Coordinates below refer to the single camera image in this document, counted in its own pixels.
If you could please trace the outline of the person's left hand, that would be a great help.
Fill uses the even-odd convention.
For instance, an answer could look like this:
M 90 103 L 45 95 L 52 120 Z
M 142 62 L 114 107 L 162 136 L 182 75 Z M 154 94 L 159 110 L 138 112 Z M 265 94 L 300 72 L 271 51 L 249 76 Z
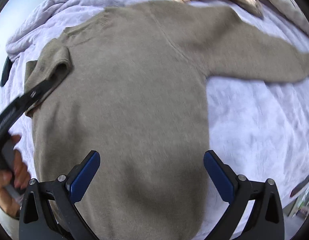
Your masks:
M 16 218 L 20 205 L 9 195 L 5 187 L 10 184 L 14 174 L 14 187 L 25 189 L 31 178 L 26 163 L 23 162 L 21 152 L 14 150 L 13 173 L 7 170 L 0 170 L 0 208 L 10 217 Z

